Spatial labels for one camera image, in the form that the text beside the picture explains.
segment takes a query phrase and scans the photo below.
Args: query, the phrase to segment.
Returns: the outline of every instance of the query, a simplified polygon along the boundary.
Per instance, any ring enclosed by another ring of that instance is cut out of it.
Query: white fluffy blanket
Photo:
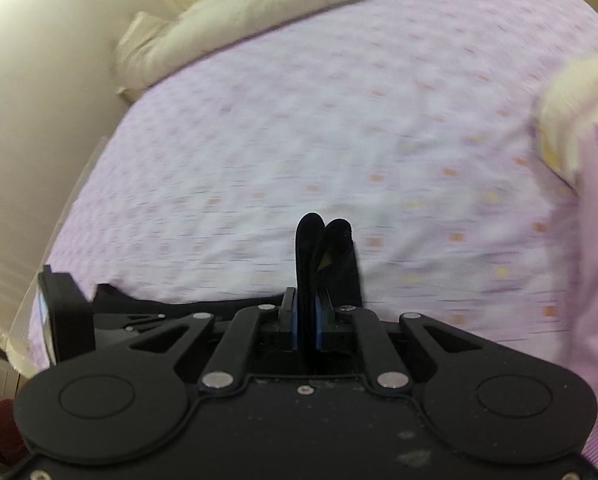
[[[122,83],[141,90],[187,63],[269,28],[353,0],[199,0],[176,23],[140,12],[116,49]]]

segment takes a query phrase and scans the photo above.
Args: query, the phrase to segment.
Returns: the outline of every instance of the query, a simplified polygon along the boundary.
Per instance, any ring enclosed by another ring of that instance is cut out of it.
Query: screw
[[[204,375],[201,382],[208,388],[220,390],[221,388],[226,388],[233,384],[234,378],[226,372],[210,372],[209,374]]]
[[[299,395],[312,395],[314,393],[314,388],[312,386],[308,386],[307,384],[304,384],[297,388],[297,393]]]
[[[395,390],[406,386],[410,382],[410,379],[401,372],[385,372],[377,378],[377,382],[384,388]]]
[[[30,480],[52,480],[52,477],[45,471],[32,471],[30,474]]]

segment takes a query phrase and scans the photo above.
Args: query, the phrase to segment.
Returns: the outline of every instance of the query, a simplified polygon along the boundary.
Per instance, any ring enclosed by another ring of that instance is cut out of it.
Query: black device
[[[598,480],[576,374],[415,312],[381,322],[343,220],[301,221],[297,277],[166,306],[89,302],[44,269],[56,366],[15,399],[33,454],[10,478]]]

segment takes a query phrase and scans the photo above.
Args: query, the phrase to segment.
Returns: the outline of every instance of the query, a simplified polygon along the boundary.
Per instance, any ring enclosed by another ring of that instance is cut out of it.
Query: white wall
[[[112,50],[158,0],[0,0],[0,324],[9,326],[90,154],[127,110]]]

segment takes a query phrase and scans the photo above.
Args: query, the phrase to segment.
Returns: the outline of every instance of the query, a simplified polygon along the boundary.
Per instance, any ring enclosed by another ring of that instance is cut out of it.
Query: bed
[[[383,319],[416,310],[572,367],[577,201],[535,156],[534,103],[595,51],[581,0],[361,0],[241,41],[130,109],[47,263],[90,296],[261,296],[295,282],[312,210],[351,222]],[[33,308],[38,369],[40,325]]]

